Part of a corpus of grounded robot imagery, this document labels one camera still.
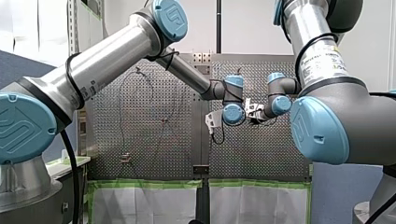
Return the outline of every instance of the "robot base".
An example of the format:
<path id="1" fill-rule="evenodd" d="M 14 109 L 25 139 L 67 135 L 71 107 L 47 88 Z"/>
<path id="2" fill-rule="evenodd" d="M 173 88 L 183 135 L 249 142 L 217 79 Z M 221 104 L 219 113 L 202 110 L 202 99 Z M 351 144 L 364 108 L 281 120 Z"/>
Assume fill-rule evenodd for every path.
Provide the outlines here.
<path id="1" fill-rule="evenodd" d="M 33 198 L 22 203 L 0 207 L 0 223 L 62 224 L 65 208 L 61 189 L 62 184 L 53 181 L 50 190 L 40 195 L 39 199 Z"/>

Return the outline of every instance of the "perforated metal panel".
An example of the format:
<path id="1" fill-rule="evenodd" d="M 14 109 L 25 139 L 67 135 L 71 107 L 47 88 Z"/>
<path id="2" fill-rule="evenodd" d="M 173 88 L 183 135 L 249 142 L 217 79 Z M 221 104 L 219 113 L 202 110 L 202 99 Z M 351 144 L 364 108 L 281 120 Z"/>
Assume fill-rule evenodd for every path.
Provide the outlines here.
<path id="1" fill-rule="evenodd" d="M 213 78 L 241 69 L 245 79 L 244 98 L 252 103 L 267 103 L 267 76 L 273 72 L 294 74 L 292 56 L 214 55 Z M 212 109 L 221 102 L 212 103 Z M 224 127 L 225 142 L 211 144 L 210 176 L 212 178 L 257 178 L 285 181 L 309 181 L 309 161 L 294 146 L 289 115 L 279 117 L 271 126 Z M 221 129 L 216 130 L 221 139 Z"/>
<path id="2" fill-rule="evenodd" d="M 87 112 L 95 147 L 90 179 L 192 179 L 191 89 L 158 64 L 129 69 Z M 127 153 L 130 161 L 121 163 Z"/>
<path id="3" fill-rule="evenodd" d="M 294 69 L 292 56 L 206 55 L 204 63 L 212 68 L 213 78 L 242 68 L 244 98 L 254 103 L 267 102 L 269 74 L 291 77 Z M 137 74 L 136 67 L 147 77 Z M 224 144 L 209 145 L 203 123 L 207 111 L 201 106 L 208 103 L 196 98 L 190 87 L 156 63 L 142 61 L 132 67 L 88 102 L 89 178 L 192 179 L 192 166 L 210 159 L 212 178 L 310 181 L 310 163 L 292 142 L 288 115 L 269 127 L 225 126 Z M 210 104 L 212 110 L 221 107 L 221 102 Z M 130 162 L 121 163 L 127 153 Z"/>

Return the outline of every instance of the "metal bracket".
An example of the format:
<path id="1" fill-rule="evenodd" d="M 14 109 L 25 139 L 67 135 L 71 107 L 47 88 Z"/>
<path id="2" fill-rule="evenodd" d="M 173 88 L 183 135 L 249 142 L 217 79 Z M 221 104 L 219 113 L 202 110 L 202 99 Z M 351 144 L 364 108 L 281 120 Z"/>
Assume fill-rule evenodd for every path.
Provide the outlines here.
<path id="1" fill-rule="evenodd" d="M 196 68 L 200 73 L 203 75 L 210 75 L 210 66 L 209 65 L 195 65 L 194 68 Z"/>
<path id="2" fill-rule="evenodd" d="M 209 165 L 194 165 L 192 170 L 195 175 L 209 175 Z"/>
<path id="3" fill-rule="evenodd" d="M 218 128 L 222 123 L 222 109 L 210 112 L 205 116 L 205 123 L 207 128 L 209 129 L 209 133 L 213 133 L 214 128 Z"/>
<path id="4" fill-rule="evenodd" d="M 245 100 L 245 112 L 247 113 L 247 119 L 256 119 L 257 115 L 255 114 L 255 112 L 257 112 L 258 110 L 263 111 L 264 105 L 251 104 L 250 100 L 250 98 L 247 98 Z"/>

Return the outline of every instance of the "black cable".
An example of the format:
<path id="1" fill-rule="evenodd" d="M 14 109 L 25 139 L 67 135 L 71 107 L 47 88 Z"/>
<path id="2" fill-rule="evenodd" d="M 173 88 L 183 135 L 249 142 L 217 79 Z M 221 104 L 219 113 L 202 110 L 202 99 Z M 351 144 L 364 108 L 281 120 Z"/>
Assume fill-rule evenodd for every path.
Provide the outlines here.
<path id="1" fill-rule="evenodd" d="M 75 53 L 75 54 L 70 55 L 70 57 L 68 57 L 67 60 L 66 60 L 65 66 L 66 66 L 66 78 L 70 82 L 70 84 L 72 84 L 73 88 L 75 89 L 75 92 L 78 95 L 79 106 L 78 106 L 77 109 L 82 109 L 84 107 L 84 105 L 85 105 L 84 96 L 82 96 L 81 91 L 79 90 L 76 82 L 74 81 L 74 79 L 72 78 L 72 76 L 70 74 L 70 70 L 71 70 L 70 63 L 78 55 L 79 55 L 79 53 Z"/>
<path id="2" fill-rule="evenodd" d="M 370 92 L 371 96 L 384 96 L 396 100 L 396 93 L 391 92 Z"/>
<path id="3" fill-rule="evenodd" d="M 387 211 L 396 202 L 396 193 L 390 197 L 381 207 L 378 208 L 365 222 L 365 224 L 373 224 L 375 220 Z"/>
<path id="4" fill-rule="evenodd" d="M 72 144 L 70 143 L 69 136 L 65 130 L 61 131 L 61 137 L 64 141 L 64 146 L 66 147 L 67 154 L 70 158 L 70 164 L 72 167 L 73 176 L 73 193 L 74 193 L 74 210 L 73 210 L 73 224 L 78 224 L 79 216 L 79 180 L 78 180 L 78 168 L 75 152 L 73 150 Z"/>
<path id="5" fill-rule="evenodd" d="M 212 136 L 213 142 L 214 142 L 216 145 L 218 145 L 218 146 L 222 145 L 222 144 L 225 142 L 224 121 L 223 121 L 222 119 L 221 119 L 221 132 L 222 132 L 222 139 L 221 139 L 220 142 L 218 142 L 218 141 L 216 140 L 216 138 L 215 138 L 215 133 L 210 134 L 210 135 Z"/>
<path id="6" fill-rule="evenodd" d="M 312 38 L 311 40 L 308 41 L 308 43 L 306 43 L 303 48 L 300 50 L 300 53 L 297 56 L 296 59 L 296 64 L 294 65 L 294 73 L 296 75 L 297 81 L 299 83 L 301 83 L 300 80 L 300 75 L 299 75 L 299 70 L 300 70 L 300 62 L 301 59 L 303 58 L 305 52 L 314 44 L 316 44 L 321 38 L 326 37 L 326 36 L 332 36 L 334 38 L 335 43 L 338 42 L 338 36 L 336 34 L 333 33 L 325 33 L 322 35 L 318 35 L 317 37 Z"/>

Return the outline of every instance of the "end effector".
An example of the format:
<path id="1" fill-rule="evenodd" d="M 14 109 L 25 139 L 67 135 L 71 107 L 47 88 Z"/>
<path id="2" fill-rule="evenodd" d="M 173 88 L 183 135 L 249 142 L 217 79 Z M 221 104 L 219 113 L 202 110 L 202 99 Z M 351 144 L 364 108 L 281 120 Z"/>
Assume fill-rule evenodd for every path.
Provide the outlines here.
<path id="1" fill-rule="evenodd" d="M 300 84 L 296 79 L 286 77 L 282 73 L 273 73 L 267 79 L 268 104 L 251 104 L 248 98 L 245 103 L 247 118 L 253 124 L 262 124 L 288 113 L 292 105 L 289 96 L 301 91 Z"/>
<path id="2" fill-rule="evenodd" d="M 206 115 L 205 123 L 209 133 L 221 127 L 223 123 L 228 126 L 239 125 L 246 118 L 243 103 L 244 79 L 239 74 L 229 75 L 221 80 L 212 80 L 213 95 L 222 99 L 223 108 Z"/>

